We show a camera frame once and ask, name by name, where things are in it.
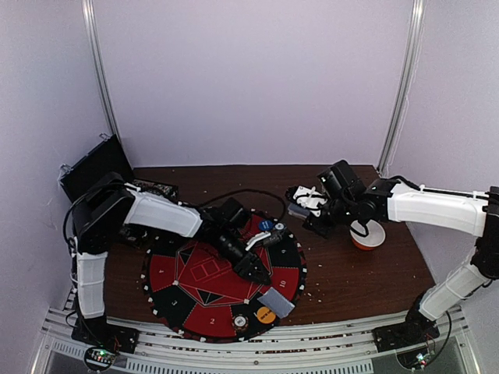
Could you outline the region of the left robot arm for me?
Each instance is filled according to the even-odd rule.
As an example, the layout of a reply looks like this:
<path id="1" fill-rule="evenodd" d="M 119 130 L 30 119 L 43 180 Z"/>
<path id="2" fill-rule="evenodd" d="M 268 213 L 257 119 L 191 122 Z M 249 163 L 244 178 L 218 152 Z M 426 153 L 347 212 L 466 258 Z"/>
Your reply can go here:
<path id="1" fill-rule="evenodd" d="M 175 203 L 107 173 L 73 201 L 63 221 L 63 238 L 76 262 L 77 313 L 83 335 L 96 346 L 112 338 L 104 305 L 104 268 L 121 231 L 158 229 L 195 238 L 214 247 L 242 279 L 269 285 L 271 275 L 254 252 L 255 238 L 241 239 L 236 229 L 248 210 L 235 199 L 221 206 Z"/>

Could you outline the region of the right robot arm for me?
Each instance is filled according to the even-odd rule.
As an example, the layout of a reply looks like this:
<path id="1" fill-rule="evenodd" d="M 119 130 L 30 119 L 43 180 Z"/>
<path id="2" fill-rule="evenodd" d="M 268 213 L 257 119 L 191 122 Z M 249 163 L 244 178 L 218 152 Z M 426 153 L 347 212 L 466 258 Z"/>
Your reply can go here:
<path id="1" fill-rule="evenodd" d="M 424 291 L 400 326 L 400 338 L 417 343 L 451 307 L 498 279 L 498 188 L 459 192 L 417 185 L 401 175 L 365 185 L 340 160 L 318 176 L 321 190 L 299 186 L 291 201 L 308 211 L 305 227 L 320 236 L 340 224 L 369 238 L 372 221 L 418 224 L 471 235 L 473 252 L 444 281 Z"/>

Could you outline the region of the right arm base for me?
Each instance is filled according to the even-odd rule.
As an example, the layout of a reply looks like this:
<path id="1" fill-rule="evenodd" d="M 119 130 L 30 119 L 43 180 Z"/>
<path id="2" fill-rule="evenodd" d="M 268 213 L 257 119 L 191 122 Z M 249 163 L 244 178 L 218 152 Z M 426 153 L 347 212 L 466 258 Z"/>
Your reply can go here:
<path id="1" fill-rule="evenodd" d="M 378 352 L 398 350 L 415 344 L 425 343 L 426 339 L 438 338 L 440 331 L 434 324 L 403 322 L 380 326 L 372 331 Z"/>

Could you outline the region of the red poker chip stack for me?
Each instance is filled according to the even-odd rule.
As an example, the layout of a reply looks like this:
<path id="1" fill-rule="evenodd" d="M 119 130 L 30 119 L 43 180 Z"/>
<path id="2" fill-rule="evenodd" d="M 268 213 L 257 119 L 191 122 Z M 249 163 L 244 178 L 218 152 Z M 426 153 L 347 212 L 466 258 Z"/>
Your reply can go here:
<path id="1" fill-rule="evenodd" d="M 249 326 L 249 318 L 242 314 L 234 316 L 232 319 L 232 327 L 237 332 L 244 332 L 248 329 Z"/>

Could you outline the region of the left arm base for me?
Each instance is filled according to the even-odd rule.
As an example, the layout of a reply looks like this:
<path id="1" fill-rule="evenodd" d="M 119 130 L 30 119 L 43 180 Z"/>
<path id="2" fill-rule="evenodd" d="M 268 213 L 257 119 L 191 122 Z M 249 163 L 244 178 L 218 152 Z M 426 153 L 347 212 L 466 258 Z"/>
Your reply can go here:
<path id="1" fill-rule="evenodd" d="M 87 326 L 83 323 L 73 328 L 73 340 L 104 348 L 112 353 L 133 354 L 139 338 L 137 329 L 109 325 Z"/>

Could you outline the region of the blue small blind button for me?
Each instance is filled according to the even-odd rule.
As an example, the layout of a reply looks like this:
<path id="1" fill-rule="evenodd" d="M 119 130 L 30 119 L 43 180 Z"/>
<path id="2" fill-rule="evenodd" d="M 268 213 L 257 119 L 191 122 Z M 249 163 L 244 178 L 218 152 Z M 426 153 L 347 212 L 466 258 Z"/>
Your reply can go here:
<path id="1" fill-rule="evenodd" d="M 270 220 L 263 220 L 258 224 L 258 228 L 261 231 L 271 231 L 274 227 L 274 224 Z"/>

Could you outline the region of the small pile of dealt cards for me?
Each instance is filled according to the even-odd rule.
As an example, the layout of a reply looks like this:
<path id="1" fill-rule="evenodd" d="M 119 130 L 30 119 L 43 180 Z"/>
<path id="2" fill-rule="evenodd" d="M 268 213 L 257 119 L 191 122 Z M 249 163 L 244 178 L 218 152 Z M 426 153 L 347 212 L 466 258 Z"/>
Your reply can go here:
<path id="1" fill-rule="evenodd" d="M 262 305 L 268 307 L 280 319 L 288 316 L 295 308 L 292 302 L 274 288 L 269 288 L 257 300 Z"/>

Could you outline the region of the deck of blue cards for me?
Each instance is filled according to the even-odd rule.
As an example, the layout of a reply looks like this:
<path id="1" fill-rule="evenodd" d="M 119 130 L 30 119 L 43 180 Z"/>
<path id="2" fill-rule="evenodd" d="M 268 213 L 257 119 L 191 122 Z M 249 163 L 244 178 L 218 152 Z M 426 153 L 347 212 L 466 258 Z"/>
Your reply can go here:
<path id="1" fill-rule="evenodd" d="M 310 211 L 294 203 L 290 203 L 288 205 L 288 214 L 292 217 L 305 220 L 310 215 Z"/>

